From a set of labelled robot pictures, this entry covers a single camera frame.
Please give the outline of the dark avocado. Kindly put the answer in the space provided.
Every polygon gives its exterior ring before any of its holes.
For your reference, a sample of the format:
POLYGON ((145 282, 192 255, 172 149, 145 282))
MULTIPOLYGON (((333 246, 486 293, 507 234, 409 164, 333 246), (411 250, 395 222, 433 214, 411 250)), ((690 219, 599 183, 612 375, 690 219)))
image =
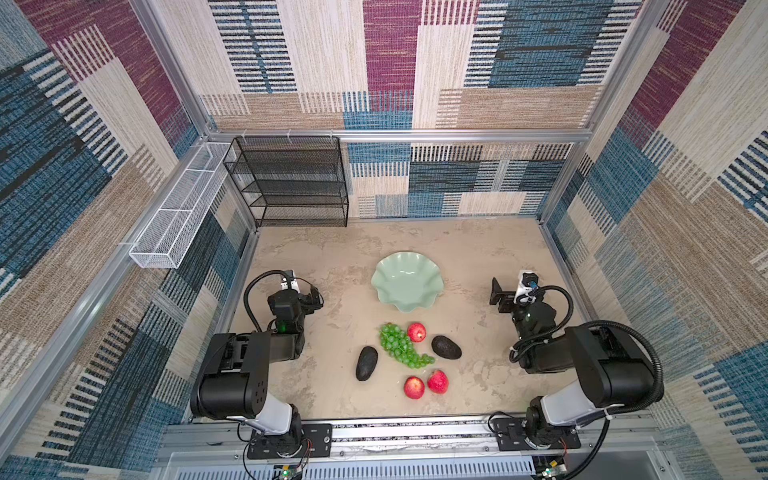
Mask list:
POLYGON ((355 369, 356 379, 364 382, 370 379, 378 364, 378 351, 372 346, 362 348, 355 369))
POLYGON ((458 360, 462 357, 461 347, 444 335, 436 335, 431 340, 432 351, 447 360, 458 360))

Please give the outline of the red apple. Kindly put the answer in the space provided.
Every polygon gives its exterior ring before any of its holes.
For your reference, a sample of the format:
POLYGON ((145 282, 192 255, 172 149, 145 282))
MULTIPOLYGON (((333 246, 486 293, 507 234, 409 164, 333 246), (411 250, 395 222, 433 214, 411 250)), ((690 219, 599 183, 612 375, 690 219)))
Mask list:
POLYGON ((419 322, 412 323, 407 329, 407 334, 412 342, 421 343, 427 336, 426 327, 419 322))
POLYGON ((425 385, 420 378, 411 376, 404 382, 403 390, 408 398, 418 400, 424 395, 425 385))
POLYGON ((449 379, 442 370, 435 370, 427 381, 427 387, 436 394, 445 394, 449 385, 449 379))

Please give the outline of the light green scalloped bowl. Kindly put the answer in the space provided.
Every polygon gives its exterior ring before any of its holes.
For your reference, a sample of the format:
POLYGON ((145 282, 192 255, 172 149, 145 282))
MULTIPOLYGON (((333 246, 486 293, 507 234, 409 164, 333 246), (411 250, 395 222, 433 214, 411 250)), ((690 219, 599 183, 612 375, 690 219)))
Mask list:
POLYGON ((401 313, 430 308, 444 292, 438 265, 411 251, 396 252, 380 260, 371 285, 381 303, 393 305, 401 313))

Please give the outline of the green fake grape bunch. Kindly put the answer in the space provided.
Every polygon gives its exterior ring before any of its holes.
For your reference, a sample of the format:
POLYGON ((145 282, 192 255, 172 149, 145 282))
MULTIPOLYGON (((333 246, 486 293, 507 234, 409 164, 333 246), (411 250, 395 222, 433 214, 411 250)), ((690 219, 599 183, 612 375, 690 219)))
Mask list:
POLYGON ((411 369, 422 369, 435 363, 435 358, 416 351, 414 342, 398 325, 387 323, 379 329, 379 342, 386 353, 411 369))

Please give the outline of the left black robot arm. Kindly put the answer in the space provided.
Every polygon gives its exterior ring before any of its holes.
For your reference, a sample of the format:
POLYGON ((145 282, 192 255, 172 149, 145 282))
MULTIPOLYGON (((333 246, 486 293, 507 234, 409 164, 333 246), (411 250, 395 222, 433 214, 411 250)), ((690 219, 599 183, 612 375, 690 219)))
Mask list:
POLYGON ((212 337, 193 382, 190 409, 195 417, 233 422, 245 444, 246 459, 307 459, 313 448, 302 426, 298 408, 269 392, 273 363, 294 361, 303 353, 305 319, 324 306, 319 290, 291 270, 268 270, 245 288, 243 305, 255 330, 219 333, 212 337), (281 279, 281 289, 267 298, 273 320, 261 328, 249 303, 250 292, 271 276, 281 279))

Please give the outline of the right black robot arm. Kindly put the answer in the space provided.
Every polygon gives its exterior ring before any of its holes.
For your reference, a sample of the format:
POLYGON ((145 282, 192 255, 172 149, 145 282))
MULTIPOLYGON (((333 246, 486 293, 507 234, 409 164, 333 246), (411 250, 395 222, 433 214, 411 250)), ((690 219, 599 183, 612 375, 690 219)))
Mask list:
POLYGON ((577 448, 577 429, 596 420, 644 410, 664 395, 659 355, 642 334, 614 321, 573 326, 574 302, 560 286, 522 273, 514 291, 492 281, 489 302, 510 315, 518 339, 511 363, 528 374, 573 370, 576 381, 539 396, 524 415, 495 413, 488 426, 502 451, 577 448))

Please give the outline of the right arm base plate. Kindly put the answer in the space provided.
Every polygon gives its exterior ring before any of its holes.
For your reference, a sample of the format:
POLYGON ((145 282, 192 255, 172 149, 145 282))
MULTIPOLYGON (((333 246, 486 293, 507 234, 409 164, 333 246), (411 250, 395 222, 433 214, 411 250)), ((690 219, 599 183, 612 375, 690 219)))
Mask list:
POLYGON ((526 420, 521 417, 499 416, 490 420, 490 428, 500 451, 570 450, 581 447, 576 430, 570 427, 548 424, 527 427, 526 420))

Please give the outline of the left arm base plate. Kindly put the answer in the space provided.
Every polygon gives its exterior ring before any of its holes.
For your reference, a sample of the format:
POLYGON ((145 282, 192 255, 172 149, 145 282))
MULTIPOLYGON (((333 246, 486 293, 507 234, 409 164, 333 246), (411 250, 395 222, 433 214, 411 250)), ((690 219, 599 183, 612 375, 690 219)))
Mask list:
POLYGON ((333 427, 328 423, 291 427, 282 435, 251 433, 245 457, 247 460, 286 460, 330 456, 333 427))

